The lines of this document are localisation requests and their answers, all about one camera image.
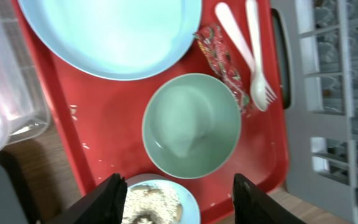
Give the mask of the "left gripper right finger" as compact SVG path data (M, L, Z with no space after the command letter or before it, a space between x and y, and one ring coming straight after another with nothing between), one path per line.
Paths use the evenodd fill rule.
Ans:
M232 202L235 224L305 224L240 173L234 175Z

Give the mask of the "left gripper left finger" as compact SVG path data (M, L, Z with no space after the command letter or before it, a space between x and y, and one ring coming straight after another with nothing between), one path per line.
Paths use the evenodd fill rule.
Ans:
M125 178L114 173L49 222L53 224L121 224L127 190Z

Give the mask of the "light blue rice bowl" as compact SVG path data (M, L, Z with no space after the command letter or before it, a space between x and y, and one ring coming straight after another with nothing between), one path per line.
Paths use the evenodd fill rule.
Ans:
M200 208L182 185L157 174L127 180L122 224L200 224Z

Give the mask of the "rice and food scraps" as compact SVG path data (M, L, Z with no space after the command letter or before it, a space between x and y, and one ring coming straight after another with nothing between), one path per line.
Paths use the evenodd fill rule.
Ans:
M136 185L127 191L122 224L179 223L183 206L170 184Z

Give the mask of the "green bowl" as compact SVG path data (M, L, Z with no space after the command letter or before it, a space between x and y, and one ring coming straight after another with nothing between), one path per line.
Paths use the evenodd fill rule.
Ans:
M142 119L145 151L162 172L198 179L222 167L241 135L241 112L230 89L202 73L159 87Z

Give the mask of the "red snack wrapper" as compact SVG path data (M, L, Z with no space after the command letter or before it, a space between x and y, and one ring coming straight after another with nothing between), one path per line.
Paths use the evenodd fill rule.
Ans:
M221 27L215 23L208 24L195 33L194 37L211 69L232 92L240 112L246 114L249 96L224 43Z

